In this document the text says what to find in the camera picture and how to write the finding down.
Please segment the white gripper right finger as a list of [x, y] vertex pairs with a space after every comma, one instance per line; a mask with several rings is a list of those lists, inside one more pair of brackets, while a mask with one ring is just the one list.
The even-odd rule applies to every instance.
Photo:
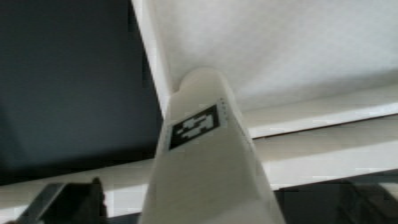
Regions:
[[398, 199], [378, 183], [319, 182], [275, 196], [286, 224], [398, 224]]

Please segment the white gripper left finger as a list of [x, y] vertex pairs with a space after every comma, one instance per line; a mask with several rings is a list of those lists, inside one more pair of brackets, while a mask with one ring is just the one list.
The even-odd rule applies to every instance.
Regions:
[[103, 185], [49, 183], [16, 219], [16, 224], [108, 224]]

